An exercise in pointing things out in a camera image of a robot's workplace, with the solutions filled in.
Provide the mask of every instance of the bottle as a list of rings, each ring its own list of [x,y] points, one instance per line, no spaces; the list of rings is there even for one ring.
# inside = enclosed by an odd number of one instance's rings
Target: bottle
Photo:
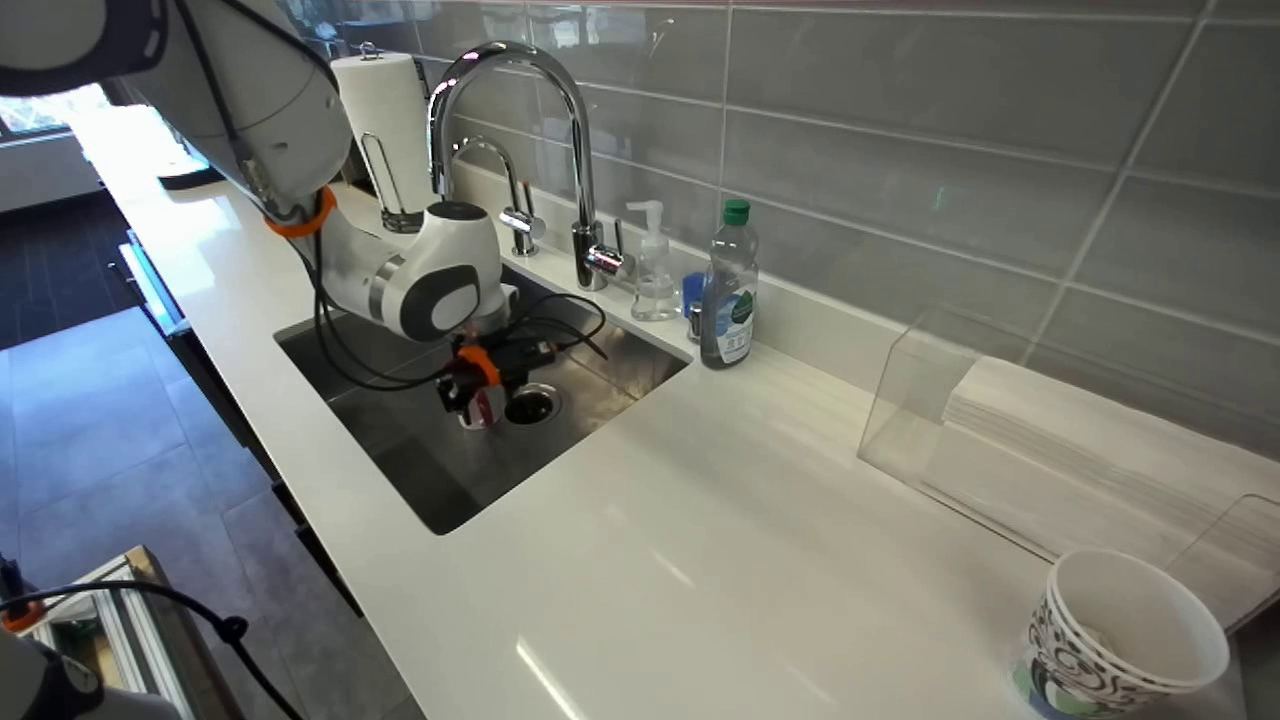
[[[665,205],[641,202],[627,211],[645,211],[645,238],[634,244],[634,273],[638,273],[638,319],[667,319],[675,315],[675,279],[667,273],[667,238],[665,238]]]
[[[749,219],[749,202],[726,202],[722,232],[711,238],[711,273],[698,311],[698,346],[710,367],[733,367],[752,352],[759,240]]]
[[[685,273],[681,278],[681,315],[687,319],[687,346],[698,346],[698,319],[705,311],[705,289],[710,289],[710,273]]]

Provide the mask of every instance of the cable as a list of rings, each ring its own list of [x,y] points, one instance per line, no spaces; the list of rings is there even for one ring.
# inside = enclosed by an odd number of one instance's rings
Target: cable
[[[192,616],[202,616],[236,653],[243,673],[271,697],[271,705],[289,720],[299,720],[299,712],[289,705],[289,697],[271,685],[271,675],[243,648],[250,621],[243,616],[215,616],[209,604],[202,604],[188,591],[178,591],[178,589],[164,589],[164,586],[145,586],[145,582],[91,582],[91,586],[69,586],[69,589],[54,589],[54,591],[11,596],[11,604],[45,604],[54,596],[80,596],[80,591],[145,591],[145,596],[164,596],[164,601],[188,610]]]
[[[306,273],[307,273],[307,279],[312,279],[312,331],[318,331],[318,346],[321,346],[321,359],[324,359],[340,381],[349,381],[349,385],[358,385],[358,387],[370,387],[370,391],[410,391],[410,387],[425,387],[425,385],[438,385],[438,381],[448,376],[448,365],[438,367],[438,374],[429,374],[429,376],[395,376],[395,374],[384,374],[384,367],[370,365],[370,359],[340,336],[340,328],[338,328],[338,315],[331,315],[338,303],[331,303],[331,296],[324,292],[324,232],[312,238],[312,250],[318,250],[312,262],[299,253]],[[598,323],[586,331],[586,328],[569,323],[566,315],[542,311],[542,309],[547,309],[547,303],[589,309],[589,311],[598,315]],[[485,340],[487,340],[487,346],[498,346],[498,340],[520,340],[520,336],[527,336],[534,328],[542,328],[542,331],[559,331],[559,336],[569,336],[569,340],[557,346],[557,352],[569,352],[569,347],[589,346],[601,359],[609,359],[609,352],[598,346],[598,336],[603,331],[603,323],[609,323],[609,311],[603,311],[598,301],[573,296],[573,292],[544,292],[544,296],[538,296],[534,303],[523,303],[523,309],[513,315],[513,328],[494,331],[494,336],[485,336]]]

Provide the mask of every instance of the cup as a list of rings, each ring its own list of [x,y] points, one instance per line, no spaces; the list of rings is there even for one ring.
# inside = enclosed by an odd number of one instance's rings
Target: cup
[[[1046,720],[1134,718],[1227,673],[1217,616],[1182,582],[1123,554],[1073,554],[1021,644],[1017,685]]]

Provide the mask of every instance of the clear glass panel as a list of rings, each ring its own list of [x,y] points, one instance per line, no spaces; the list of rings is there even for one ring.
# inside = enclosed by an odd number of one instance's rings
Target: clear glass panel
[[[932,331],[891,346],[859,458],[1046,559],[1165,563],[1227,630],[1280,589],[1278,466]]]

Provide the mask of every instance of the orange part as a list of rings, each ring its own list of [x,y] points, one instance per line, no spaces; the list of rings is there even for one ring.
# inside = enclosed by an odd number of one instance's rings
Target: orange part
[[[45,604],[27,604],[26,616],[0,616],[0,634],[17,637],[17,634],[26,634],[26,630],[33,630],[40,621],[45,621]]]
[[[321,187],[321,209],[318,209],[318,215],[307,215],[307,219],[299,219],[299,223],[277,223],[277,219],[269,219],[269,227],[271,227],[277,238],[285,238],[285,240],[298,244],[298,240],[318,238],[318,232],[327,223],[331,209],[338,209],[331,187]]]
[[[480,376],[485,376],[485,385],[501,385],[501,381],[504,381],[504,374],[494,365],[487,347],[464,346],[457,356],[470,359],[470,365],[477,365]]]

